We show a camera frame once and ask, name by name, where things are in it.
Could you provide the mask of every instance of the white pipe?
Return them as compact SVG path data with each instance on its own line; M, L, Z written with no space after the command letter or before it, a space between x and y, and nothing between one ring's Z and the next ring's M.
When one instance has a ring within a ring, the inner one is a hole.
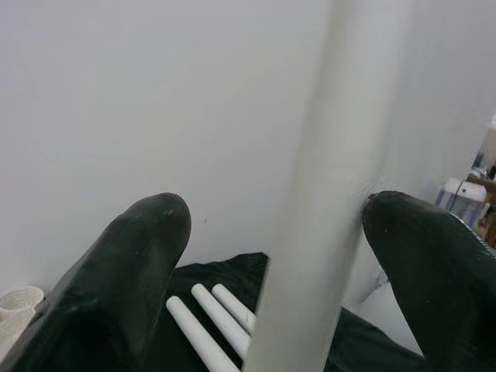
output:
M216 284L214 288L212 288L212 293L222 306L227 309L229 314L231 314L249 334L252 334L257 321L255 314L253 314L222 284Z
M335 0L246 372L320 372L380 171L415 0Z
M203 285L195 284L191 289L191 293L239 357L244 360L248 353L251 337Z
M165 305L210 372L239 372L180 298L172 296Z

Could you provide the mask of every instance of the white tube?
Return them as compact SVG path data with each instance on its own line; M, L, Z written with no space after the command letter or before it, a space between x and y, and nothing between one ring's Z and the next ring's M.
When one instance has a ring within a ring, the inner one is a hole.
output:
M244 360L250 346L250 336L203 285L195 284L191 289L191 293L239 357Z
M210 372L239 372L180 298L172 296L165 305Z
M381 170L415 0L335 0L246 372L322 371Z
M224 306L238 323L249 333L252 334L255 329L257 317L253 314L240 300L236 298L222 284L216 284L212 288L215 298Z

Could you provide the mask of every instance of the black fabric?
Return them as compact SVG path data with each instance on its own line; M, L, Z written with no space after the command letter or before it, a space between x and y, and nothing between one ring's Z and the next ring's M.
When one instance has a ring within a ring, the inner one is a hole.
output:
M214 285L221 283L254 311L266 265L265 254L244 254L224 262L180 267L173 272L169 282L167 297L177 295L181 298L238 367L242 365L240 358L193 298L191 287L196 283L202 283L211 290ZM207 371L165 308L160 314L147 370L149 372ZM325 372L396 371L426 372L429 369L423 358L393 343L379 329L343 309Z

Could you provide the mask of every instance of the white vertical pole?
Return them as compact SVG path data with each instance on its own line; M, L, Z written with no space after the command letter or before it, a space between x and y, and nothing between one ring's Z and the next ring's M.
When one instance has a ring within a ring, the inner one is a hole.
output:
M322 371L380 169L414 0L335 0L244 370Z

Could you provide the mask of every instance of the white cup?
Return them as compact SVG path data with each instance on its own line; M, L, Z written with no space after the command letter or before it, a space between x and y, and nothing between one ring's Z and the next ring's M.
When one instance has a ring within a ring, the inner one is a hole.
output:
M0 361L28 326L44 297L41 289L32 286L0 294Z

